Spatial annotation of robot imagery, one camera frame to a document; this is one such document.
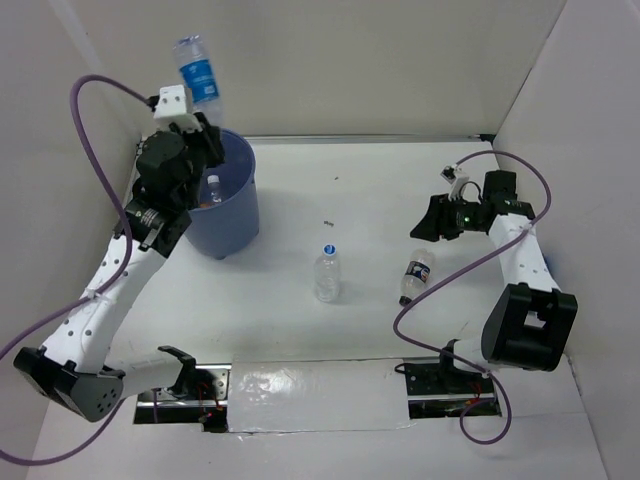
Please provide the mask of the clear unlabelled plastic bottle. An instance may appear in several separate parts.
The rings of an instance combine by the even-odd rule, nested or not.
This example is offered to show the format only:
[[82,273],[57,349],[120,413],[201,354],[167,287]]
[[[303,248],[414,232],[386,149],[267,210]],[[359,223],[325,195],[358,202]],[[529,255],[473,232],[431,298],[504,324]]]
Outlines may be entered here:
[[218,175],[209,175],[207,177],[207,188],[209,206],[221,204],[225,200],[222,184]]

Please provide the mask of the clear Pepsi bottle black label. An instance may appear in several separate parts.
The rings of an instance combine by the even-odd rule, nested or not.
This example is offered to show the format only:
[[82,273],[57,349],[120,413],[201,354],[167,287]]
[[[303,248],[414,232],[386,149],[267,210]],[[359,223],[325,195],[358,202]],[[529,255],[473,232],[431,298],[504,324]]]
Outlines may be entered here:
[[427,249],[417,249],[411,254],[401,280],[399,304],[402,307],[426,290],[434,263],[435,255]]

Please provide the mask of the crushed bottle blue label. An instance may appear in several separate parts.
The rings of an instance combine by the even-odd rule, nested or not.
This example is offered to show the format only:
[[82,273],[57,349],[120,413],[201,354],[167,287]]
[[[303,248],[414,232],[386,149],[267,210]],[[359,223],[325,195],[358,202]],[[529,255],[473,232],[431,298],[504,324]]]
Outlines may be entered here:
[[179,39],[173,55],[185,85],[191,90],[194,108],[211,125],[222,127],[224,109],[209,53],[199,35]]

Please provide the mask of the clear bottle white blue cap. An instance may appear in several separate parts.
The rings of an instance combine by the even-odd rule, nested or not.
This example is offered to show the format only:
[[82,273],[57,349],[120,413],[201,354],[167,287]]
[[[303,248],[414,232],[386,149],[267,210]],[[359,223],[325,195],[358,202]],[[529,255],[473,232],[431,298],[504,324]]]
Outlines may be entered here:
[[314,291],[318,300],[334,302],[341,288],[341,266],[337,248],[326,244],[314,263]]

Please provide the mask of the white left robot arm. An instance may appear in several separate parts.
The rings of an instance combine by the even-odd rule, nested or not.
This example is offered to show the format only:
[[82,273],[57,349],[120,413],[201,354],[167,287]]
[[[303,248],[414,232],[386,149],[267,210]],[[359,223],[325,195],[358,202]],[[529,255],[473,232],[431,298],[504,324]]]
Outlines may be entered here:
[[131,361],[108,358],[138,295],[189,228],[203,174],[224,161],[219,128],[200,112],[189,119],[192,126],[172,120],[143,142],[132,198],[84,302],[40,347],[23,347],[14,359],[39,393],[90,422],[103,419],[127,397],[164,389],[184,399],[199,381],[211,378],[197,370],[194,357],[169,345]]

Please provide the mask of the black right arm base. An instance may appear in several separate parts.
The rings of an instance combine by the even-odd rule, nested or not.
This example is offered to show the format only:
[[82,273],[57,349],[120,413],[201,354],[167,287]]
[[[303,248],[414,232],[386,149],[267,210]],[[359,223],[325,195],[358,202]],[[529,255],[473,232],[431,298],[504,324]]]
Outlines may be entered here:
[[394,367],[405,381],[409,418],[458,418],[473,404],[468,416],[500,416],[494,384],[479,373],[458,371],[437,359],[402,362]]

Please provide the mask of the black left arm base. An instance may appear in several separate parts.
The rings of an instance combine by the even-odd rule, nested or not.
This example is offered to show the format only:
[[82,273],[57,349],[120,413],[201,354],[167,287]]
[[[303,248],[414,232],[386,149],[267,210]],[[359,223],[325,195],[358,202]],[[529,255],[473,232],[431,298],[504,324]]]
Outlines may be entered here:
[[135,425],[192,425],[203,432],[226,433],[230,389],[230,363],[196,366],[196,381],[187,393],[174,394],[168,388],[138,395]]

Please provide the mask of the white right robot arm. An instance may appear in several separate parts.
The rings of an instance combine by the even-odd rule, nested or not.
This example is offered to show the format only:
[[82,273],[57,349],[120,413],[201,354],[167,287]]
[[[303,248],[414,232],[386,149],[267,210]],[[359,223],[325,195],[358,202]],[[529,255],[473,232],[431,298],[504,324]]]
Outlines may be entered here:
[[425,217],[410,236],[436,242],[465,231],[487,234],[503,250],[498,259],[505,287],[479,336],[448,342],[445,349],[456,357],[438,365],[438,384],[448,392],[460,391],[471,379],[472,364],[484,370],[555,370],[578,304],[549,272],[532,226],[534,210],[517,198],[516,174],[487,173],[477,201],[463,198],[469,177],[460,168],[449,166],[442,176],[451,191],[430,198]]

